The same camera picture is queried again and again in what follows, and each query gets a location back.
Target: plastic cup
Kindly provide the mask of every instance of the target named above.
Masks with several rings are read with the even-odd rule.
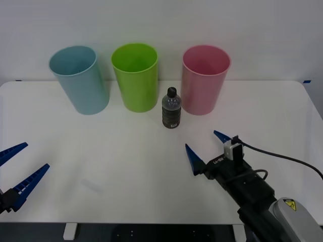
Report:
[[[49,69],[79,113],[95,114],[107,106],[109,96],[93,49],[85,46],[62,49],[49,60]]]
[[[119,47],[111,62],[125,106],[134,112],[146,112],[157,103],[157,52],[143,43]]]
[[[194,115],[210,113],[231,65],[229,55],[211,45],[197,45],[183,55],[182,107]]]

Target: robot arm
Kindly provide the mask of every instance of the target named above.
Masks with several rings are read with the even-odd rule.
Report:
[[[27,146],[27,143],[22,143],[0,152],[0,166],[5,164]],[[33,191],[48,169],[49,165],[45,164],[14,188],[10,188],[5,193],[0,190],[0,214],[4,211],[10,212],[11,210],[17,212],[25,203],[29,194]]]
[[[253,170],[243,159],[238,137],[214,133],[224,143],[224,154],[208,164],[186,145],[194,175],[217,180],[239,205],[241,221],[262,242],[323,241],[323,230],[309,212],[293,199],[277,200],[274,189],[257,174],[265,170]]]

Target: white table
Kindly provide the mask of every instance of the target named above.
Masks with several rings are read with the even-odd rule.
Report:
[[[173,130],[162,125],[161,99],[170,86],[180,93],[180,81],[160,81],[146,113],[127,110],[117,83],[108,85],[108,106],[90,116],[74,110],[58,82],[1,86],[2,149],[29,144],[1,167],[1,189],[50,165],[1,222],[242,224],[233,199],[215,180],[194,177],[186,157],[185,143],[205,162],[220,155],[213,130],[323,170],[323,121],[300,83],[226,81],[212,113],[182,111]],[[277,198],[298,200],[323,224],[323,181],[313,170],[248,148],[245,160],[268,170]]]

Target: plastic bottle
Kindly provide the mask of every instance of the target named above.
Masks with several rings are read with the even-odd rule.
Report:
[[[167,95],[161,101],[163,107],[163,124],[166,128],[174,129],[180,124],[182,99],[177,95],[175,87],[167,90]]]

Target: black bottle cap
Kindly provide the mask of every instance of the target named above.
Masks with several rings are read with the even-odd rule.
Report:
[[[169,96],[170,98],[176,97],[176,95],[177,95],[177,90],[175,87],[170,87],[167,90],[167,96]]]

